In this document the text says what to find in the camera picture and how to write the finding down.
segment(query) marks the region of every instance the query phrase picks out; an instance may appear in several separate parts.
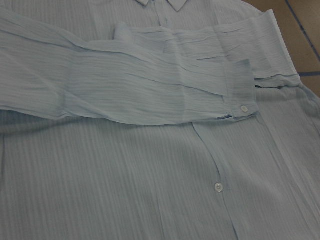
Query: shirt button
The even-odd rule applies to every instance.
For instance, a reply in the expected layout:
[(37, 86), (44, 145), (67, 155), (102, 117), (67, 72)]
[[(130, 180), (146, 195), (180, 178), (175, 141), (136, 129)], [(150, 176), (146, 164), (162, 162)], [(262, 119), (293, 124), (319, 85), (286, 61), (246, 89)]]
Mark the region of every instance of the shirt button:
[(241, 106), (241, 110), (244, 113), (248, 112), (248, 108), (246, 106)]
[(217, 182), (215, 185), (214, 185), (214, 189), (220, 193), (222, 192), (222, 190), (224, 189), (224, 187), (222, 186), (222, 184), (220, 182)]

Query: dress shirt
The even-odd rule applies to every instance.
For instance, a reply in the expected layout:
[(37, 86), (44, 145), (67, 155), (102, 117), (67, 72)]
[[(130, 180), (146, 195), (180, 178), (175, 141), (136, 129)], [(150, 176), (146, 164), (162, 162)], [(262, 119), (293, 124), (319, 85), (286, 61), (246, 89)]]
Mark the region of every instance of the dress shirt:
[[(95, 44), (130, 37), (139, 46), (142, 28), (151, 27), (140, 47), (155, 54), (148, 48), (167, 29), (185, 37), (264, 16), (239, 0), (188, 0), (179, 12), (162, 0), (5, 0), (4, 7)], [(155, 27), (165, 28), (162, 37)], [(255, 88), (259, 112), (237, 122), (147, 126), (1, 110), (0, 239), (318, 240), (320, 100), (295, 73), (254, 82), (282, 85)]]

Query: shirt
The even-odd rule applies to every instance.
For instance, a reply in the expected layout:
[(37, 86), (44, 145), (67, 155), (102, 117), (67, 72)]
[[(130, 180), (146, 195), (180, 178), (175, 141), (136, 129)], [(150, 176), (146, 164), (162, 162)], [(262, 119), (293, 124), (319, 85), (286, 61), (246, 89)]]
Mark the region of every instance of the shirt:
[[(139, 37), (133, 28), (159, 19), (196, 31), (261, 15), (234, 0), (188, 0), (179, 12), (155, 2), (5, 6), (87, 41), (107, 39), (119, 21)], [(1, 239), (318, 239), (319, 99), (301, 83), (254, 91), (258, 114), (238, 122), (146, 126), (2, 110)]]

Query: shirt collar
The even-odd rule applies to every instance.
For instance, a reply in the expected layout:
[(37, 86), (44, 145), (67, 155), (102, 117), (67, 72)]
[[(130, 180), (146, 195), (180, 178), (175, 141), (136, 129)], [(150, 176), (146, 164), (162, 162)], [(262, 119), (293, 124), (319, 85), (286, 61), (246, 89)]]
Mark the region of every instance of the shirt collar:
[[(136, 0), (138, 3), (142, 4), (143, 6), (147, 6), (149, 0)], [(176, 10), (177, 12), (179, 12), (179, 10), (185, 5), (185, 3), (188, 0), (167, 0), (171, 6), (174, 8), (174, 10)]]

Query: shirt sleeve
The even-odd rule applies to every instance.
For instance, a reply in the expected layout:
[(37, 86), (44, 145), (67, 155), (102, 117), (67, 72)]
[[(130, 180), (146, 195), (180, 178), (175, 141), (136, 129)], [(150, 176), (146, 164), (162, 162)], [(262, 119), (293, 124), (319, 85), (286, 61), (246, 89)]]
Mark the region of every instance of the shirt sleeve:
[(203, 62), (117, 40), (86, 42), (0, 9), (0, 109), (133, 125), (238, 121), (258, 111), (250, 62)]
[(114, 39), (134, 42), (150, 51), (178, 53), (206, 62), (249, 60), (255, 85), (262, 88), (302, 84), (272, 10), (235, 23), (198, 30), (128, 27), (119, 22)]

